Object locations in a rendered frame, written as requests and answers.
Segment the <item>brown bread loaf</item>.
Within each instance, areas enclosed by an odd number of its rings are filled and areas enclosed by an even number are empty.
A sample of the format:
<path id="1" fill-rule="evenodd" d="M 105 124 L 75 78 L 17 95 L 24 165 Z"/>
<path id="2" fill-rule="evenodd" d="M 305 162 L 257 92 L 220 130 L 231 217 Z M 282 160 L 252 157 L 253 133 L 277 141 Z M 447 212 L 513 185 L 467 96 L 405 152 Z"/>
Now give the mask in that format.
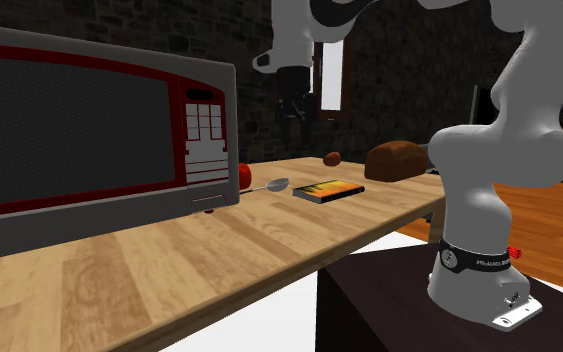
<path id="1" fill-rule="evenodd" d="M 397 182 L 424 174 L 429 166 L 427 151 L 409 141 L 390 141 L 367 153 L 364 177 L 379 182 Z"/>

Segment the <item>grey and red microwave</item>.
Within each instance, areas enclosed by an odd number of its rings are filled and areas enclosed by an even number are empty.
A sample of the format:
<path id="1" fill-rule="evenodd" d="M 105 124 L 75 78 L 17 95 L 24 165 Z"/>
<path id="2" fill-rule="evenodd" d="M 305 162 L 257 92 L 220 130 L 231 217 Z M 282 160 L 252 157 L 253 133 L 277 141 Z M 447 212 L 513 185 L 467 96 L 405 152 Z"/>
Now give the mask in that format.
<path id="1" fill-rule="evenodd" d="M 232 65 L 0 27 L 0 257 L 239 202 Z"/>

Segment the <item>silver spoon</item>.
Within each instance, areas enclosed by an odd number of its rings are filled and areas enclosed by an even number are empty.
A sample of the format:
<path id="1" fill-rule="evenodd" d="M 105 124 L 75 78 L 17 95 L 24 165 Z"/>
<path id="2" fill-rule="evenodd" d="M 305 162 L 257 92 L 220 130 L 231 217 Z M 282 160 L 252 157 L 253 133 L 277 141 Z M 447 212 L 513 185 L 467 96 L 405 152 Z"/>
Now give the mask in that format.
<path id="1" fill-rule="evenodd" d="M 252 188 L 252 189 L 248 189 L 248 190 L 242 190 L 242 191 L 239 192 L 239 194 L 242 195 L 242 194 L 246 194 L 246 193 L 250 193 L 250 192 L 254 192 L 254 191 L 259 191 L 259 190 L 268 190 L 268 191 L 271 191 L 271 192 L 280 192 L 280 191 L 284 190 L 288 186 L 288 184 L 289 184 L 288 178 L 278 178 L 278 179 L 274 179 L 274 180 L 267 182 L 265 186 Z"/>

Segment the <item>light wooden table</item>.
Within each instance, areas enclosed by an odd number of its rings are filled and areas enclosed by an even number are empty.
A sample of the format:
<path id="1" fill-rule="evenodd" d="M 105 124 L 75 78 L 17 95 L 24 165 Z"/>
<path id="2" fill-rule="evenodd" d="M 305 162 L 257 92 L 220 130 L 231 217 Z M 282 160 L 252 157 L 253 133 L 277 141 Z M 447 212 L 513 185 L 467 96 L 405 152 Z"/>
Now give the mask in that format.
<path id="1" fill-rule="evenodd" d="M 0 352 L 157 352 L 445 204 L 431 174 L 375 182 L 313 157 L 251 170 L 255 186 L 364 191 L 319 205 L 255 190 L 211 214 L 2 257 Z"/>

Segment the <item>orange and black book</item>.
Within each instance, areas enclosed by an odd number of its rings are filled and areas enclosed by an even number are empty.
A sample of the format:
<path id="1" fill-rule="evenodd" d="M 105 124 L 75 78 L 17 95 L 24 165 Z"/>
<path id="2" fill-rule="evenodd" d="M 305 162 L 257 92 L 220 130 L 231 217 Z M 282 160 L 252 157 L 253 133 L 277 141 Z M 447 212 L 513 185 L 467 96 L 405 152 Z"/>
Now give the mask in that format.
<path id="1" fill-rule="evenodd" d="M 365 191 L 365 187 L 359 184 L 340 180 L 311 184 L 294 188 L 292 195 L 317 204 L 327 203 Z"/>

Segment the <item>dark robot stand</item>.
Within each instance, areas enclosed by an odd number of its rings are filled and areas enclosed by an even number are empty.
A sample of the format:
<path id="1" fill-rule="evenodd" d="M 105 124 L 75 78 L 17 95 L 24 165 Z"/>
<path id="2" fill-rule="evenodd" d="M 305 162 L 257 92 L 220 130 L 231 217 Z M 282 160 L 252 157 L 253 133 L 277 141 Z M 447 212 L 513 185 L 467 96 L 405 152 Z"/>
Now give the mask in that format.
<path id="1" fill-rule="evenodd" d="M 511 332 L 427 294 L 434 244 L 349 255 L 319 270 L 315 352 L 563 352 L 563 293 L 532 280 L 540 314 Z"/>

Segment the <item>narrow brown-framed window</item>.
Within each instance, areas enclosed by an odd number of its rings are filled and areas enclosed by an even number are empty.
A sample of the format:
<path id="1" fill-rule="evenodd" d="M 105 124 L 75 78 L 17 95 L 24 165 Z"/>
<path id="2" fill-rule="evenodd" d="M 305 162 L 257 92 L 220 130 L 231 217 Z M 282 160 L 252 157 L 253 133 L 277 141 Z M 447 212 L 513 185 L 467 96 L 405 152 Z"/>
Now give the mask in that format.
<path id="1" fill-rule="evenodd" d="M 311 92 L 322 120 L 349 120 L 353 95 L 351 40 L 314 44 Z"/>

